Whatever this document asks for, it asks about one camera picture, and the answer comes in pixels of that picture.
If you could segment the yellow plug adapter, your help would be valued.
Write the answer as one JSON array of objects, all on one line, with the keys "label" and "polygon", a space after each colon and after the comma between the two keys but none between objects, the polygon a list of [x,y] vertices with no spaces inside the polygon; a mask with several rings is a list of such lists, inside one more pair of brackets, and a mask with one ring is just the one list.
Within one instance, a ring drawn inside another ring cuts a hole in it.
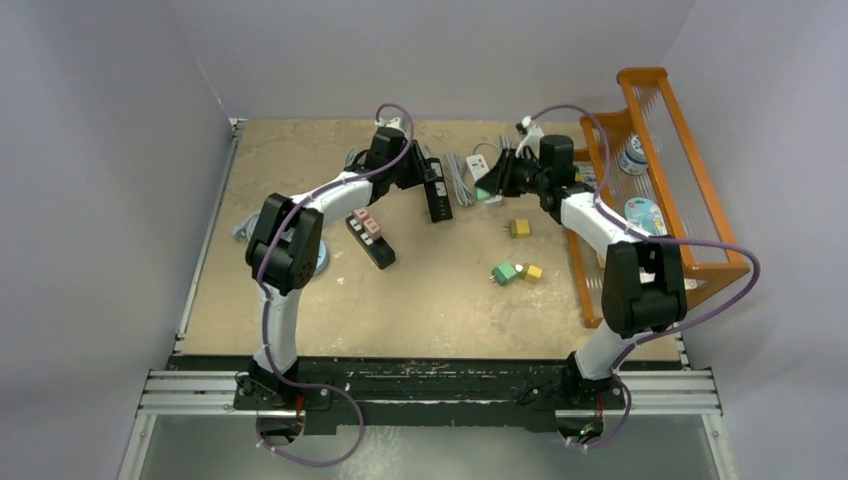
[{"label": "yellow plug adapter", "polygon": [[527,238],[532,233],[530,222],[524,218],[510,220],[507,224],[507,231],[513,239]]}]

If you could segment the blue packaged item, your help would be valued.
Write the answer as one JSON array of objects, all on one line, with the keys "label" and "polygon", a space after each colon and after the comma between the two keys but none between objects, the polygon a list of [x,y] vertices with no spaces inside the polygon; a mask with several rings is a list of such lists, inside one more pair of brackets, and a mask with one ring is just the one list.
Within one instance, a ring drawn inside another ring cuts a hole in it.
[{"label": "blue packaged item", "polygon": [[624,206],[627,222],[651,236],[664,236],[668,229],[661,208],[651,199],[633,197]]}]

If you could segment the black strip with pink plugs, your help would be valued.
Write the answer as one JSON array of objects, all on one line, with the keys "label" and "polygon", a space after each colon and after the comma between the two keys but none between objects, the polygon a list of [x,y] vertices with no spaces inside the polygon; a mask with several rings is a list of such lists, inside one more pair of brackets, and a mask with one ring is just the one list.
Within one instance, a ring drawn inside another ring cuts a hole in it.
[{"label": "black strip with pink plugs", "polygon": [[396,262],[396,252],[384,238],[383,233],[381,238],[372,241],[352,212],[346,218],[346,228],[378,269],[384,270]]}]

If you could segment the green plug adapter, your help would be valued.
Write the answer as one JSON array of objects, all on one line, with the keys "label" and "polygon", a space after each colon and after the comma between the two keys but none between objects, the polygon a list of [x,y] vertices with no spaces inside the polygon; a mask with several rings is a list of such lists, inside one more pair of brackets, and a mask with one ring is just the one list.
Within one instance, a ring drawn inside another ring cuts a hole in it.
[{"label": "green plug adapter", "polygon": [[490,279],[499,286],[505,286],[515,280],[518,275],[519,273],[515,265],[504,262],[492,269]]}]

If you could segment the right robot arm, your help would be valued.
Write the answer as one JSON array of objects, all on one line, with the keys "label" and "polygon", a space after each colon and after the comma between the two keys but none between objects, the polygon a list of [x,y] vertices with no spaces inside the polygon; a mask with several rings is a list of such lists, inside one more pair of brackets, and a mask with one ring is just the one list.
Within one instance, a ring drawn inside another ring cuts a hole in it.
[{"label": "right robot arm", "polygon": [[564,399],[584,407],[599,396],[628,351],[682,320],[688,305],[679,246],[628,226],[577,175],[572,139],[544,135],[537,149],[503,150],[475,186],[503,197],[536,195],[543,211],[603,260],[603,320],[569,356],[561,381]]}]

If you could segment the orange wooden rack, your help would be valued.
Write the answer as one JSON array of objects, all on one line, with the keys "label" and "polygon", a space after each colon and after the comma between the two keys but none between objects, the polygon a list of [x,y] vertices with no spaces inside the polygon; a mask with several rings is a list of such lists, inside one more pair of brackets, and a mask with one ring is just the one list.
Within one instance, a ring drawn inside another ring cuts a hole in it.
[{"label": "orange wooden rack", "polygon": [[[619,214],[633,197],[653,200],[660,208],[666,230],[678,238],[708,239],[736,244],[734,232],[714,188],[694,135],[662,67],[631,67],[617,74],[626,108],[596,114],[610,140],[613,160],[622,158],[633,135],[650,136],[646,147],[647,172],[625,173],[614,164],[604,167],[606,148],[587,116],[580,120],[587,147],[576,152],[577,165],[591,166],[597,177],[608,175],[601,198]],[[578,234],[566,230],[573,261],[582,323],[596,328],[602,320],[600,293],[603,269],[596,252]],[[682,247],[684,274],[695,283],[687,291],[690,309],[705,302],[750,267],[735,252],[708,247]]]}]

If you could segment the light blue round socket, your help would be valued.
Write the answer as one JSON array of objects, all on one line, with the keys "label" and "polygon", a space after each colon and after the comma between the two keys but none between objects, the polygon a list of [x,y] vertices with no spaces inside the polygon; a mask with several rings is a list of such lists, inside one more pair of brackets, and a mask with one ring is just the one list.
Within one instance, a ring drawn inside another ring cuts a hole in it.
[{"label": "light blue round socket", "polygon": [[319,243],[318,256],[316,261],[316,267],[314,271],[314,275],[320,275],[328,266],[330,260],[329,250],[327,244],[324,240],[321,240]]}]

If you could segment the black strip with green USB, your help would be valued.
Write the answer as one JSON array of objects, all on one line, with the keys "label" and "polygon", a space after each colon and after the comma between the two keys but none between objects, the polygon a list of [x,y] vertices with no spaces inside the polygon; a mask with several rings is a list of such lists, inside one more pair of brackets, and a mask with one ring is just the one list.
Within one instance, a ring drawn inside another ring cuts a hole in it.
[{"label": "black strip with green USB", "polygon": [[424,183],[430,220],[439,223],[453,218],[453,210],[445,182],[441,162],[436,158],[428,159],[434,177]]}]

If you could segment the black aluminium robot base frame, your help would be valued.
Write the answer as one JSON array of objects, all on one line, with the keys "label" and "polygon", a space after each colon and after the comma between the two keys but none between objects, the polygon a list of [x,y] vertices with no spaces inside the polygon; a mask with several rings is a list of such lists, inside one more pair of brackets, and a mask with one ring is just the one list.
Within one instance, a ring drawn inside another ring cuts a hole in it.
[{"label": "black aluminium robot base frame", "polygon": [[304,357],[297,385],[244,357],[178,356],[150,373],[140,408],[158,415],[258,417],[267,428],[332,435],[341,426],[518,427],[595,436],[624,414],[709,415],[707,371],[629,362],[613,380],[570,377],[563,360]]}]

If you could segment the colourful box on rack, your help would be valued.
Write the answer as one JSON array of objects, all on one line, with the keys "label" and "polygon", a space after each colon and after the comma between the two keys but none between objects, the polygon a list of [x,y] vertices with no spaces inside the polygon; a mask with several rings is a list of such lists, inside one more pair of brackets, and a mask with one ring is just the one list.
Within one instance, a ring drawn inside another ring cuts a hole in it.
[{"label": "colourful box on rack", "polygon": [[596,188],[598,184],[595,170],[591,165],[588,164],[581,164],[577,166],[577,173],[575,175],[575,179],[579,182],[589,185],[592,188]]}]

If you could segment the yellow plug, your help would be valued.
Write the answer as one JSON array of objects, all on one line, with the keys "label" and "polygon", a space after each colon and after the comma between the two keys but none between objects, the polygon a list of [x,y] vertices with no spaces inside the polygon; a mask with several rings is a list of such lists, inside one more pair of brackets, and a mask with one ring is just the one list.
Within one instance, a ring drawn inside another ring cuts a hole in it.
[{"label": "yellow plug", "polygon": [[531,284],[537,284],[543,275],[543,270],[540,267],[529,263],[518,264],[516,270],[520,279]]}]

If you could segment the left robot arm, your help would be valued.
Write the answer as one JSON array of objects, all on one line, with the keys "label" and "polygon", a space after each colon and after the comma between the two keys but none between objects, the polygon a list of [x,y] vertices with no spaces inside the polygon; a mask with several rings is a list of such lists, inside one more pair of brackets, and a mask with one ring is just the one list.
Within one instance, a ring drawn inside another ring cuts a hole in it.
[{"label": "left robot arm", "polygon": [[359,161],[305,193],[269,195],[248,241],[245,261],[260,291],[260,347],[251,376],[272,408],[297,399],[296,327],[300,297],[317,268],[325,226],[368,207],[392,186],[406,189],[426,179],[426,162],[410,134],[383,126]]}]

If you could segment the aluminium table edge rail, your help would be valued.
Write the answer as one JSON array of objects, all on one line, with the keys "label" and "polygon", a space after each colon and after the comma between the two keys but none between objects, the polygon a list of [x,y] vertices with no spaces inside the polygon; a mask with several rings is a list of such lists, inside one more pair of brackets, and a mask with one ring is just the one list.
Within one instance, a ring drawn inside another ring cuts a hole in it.
[{"label": "aluminium table edge rail", "polygon": [[191,270],[183,309],[176,326],[173,338],[174,342],[171,348],[172,355],[181,355],[184,350],[186,333],[193,305],[197,296],[200,277],[206,262],[215,225],[219,217],[225,187],[247,123],[246,118],[238,117],[230,117],[228,121],[230,128],[225,132],[221,145],[217,147],[215,151],[216,155],[213,157],[210,175],[211,186],[208,189],[208,192],[203,194],[200,204],[200,226],[202,227],[200,232],[202,233],[202,236],[197,250],[195,263]]}]

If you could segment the white power strip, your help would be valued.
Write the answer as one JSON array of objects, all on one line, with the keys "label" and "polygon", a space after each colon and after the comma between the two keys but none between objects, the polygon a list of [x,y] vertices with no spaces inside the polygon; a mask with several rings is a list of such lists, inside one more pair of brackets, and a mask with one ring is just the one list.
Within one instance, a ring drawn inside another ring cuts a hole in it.
[{"label": "white power strip", "polygon": [[[490,171],[488,163],[482,154],[472,154],[468,156],[465,159],[465,163],[474,181],[481,179]],[[501,195],[492,195],[492,198],[482,202],[487,205],[495,205],[500,204],[503,201],[503,197]]]}]

